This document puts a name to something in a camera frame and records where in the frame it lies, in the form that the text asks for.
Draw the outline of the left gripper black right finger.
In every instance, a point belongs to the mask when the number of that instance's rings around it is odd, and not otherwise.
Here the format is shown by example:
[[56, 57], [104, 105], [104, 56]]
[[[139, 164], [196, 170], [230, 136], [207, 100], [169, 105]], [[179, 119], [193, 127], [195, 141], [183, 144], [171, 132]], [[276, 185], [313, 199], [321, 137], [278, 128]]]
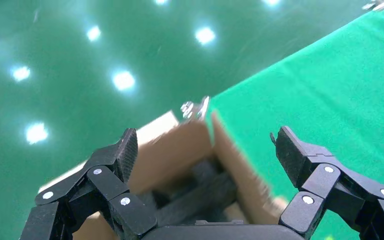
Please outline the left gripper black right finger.
[[304, 142], [287, 126], [270, 136], [276, 157], [298, 190], [279, 224], [310, 239], [326, 211], [362, 240], [384, 240], [384, 184], [344, 166], [327, 148]]

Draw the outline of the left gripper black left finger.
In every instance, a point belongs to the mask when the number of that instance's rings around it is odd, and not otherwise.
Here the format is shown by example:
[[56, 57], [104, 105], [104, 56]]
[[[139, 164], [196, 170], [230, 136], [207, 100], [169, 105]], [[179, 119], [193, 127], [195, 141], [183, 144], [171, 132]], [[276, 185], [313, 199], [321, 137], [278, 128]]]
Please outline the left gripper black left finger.
[[128, 186], [137, 155], [137, 132], [127, 128], [118, 142], [97, 149], [79, 171], [37, 194], [21, 239], [71, 240], [97, 212], [121, 240], [142, 239], [158, 221]]

